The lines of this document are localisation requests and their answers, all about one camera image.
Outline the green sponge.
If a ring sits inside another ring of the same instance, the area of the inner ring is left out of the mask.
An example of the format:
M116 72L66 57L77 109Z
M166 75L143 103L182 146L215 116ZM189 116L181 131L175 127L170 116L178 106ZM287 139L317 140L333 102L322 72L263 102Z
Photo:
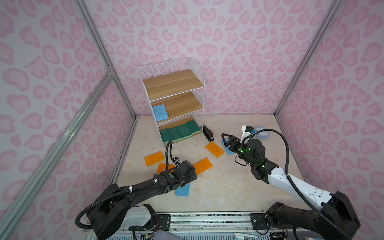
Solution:
M179 126L171 128L170 129L170 133L171 133L171 140L173 142L177 142L177 141L180 141L180 140L183 139L183 135L181 133L181 130L180 130Z
M179 130L180 130L182 139L188 139L193 135L187 123L180 125Z
M196 133L199 133L201 131L200 127L195 122L195 120L191 120L191 121L187 122L186 126L188 127L188 130L190 131L190 133L192 135L196 134Z
M161 135L163 144L167 144L170 140L172 140L172 137L173 137L171 133L171 129L160 130L160 135Z

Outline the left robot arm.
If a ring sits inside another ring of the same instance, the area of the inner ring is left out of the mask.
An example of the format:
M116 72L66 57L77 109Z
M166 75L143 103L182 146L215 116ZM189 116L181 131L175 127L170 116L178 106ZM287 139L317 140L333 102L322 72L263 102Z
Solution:
M80 229L93 230L99 240L106 240L125 228L156 231L160 225L158 215L144 201L175 191L198 178L193 164L172 156L172 146L173 142L169 141L165 159L166 164L172 161L174 167L166 165L160 174L136 185L109 185L76 216L75 225Z

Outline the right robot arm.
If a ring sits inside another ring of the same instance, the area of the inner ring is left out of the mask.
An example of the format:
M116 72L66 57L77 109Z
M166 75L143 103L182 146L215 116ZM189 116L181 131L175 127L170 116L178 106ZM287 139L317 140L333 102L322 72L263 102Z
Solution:
M321 235L325 240L351 240L361 223L348 196L341 192L332 194L291 175L286 139L283 139L285 166L281 168L268 160L265 146L256 139L256 135L261 133L263 130L256 132L252 127L244 126L241 138L223 133L222 140L229 151L244 161L245 166L250 166L257 180L285 191L309 207L305 210L276 202L266 211L265 224L271 229L292 226L294 233L302 228Z

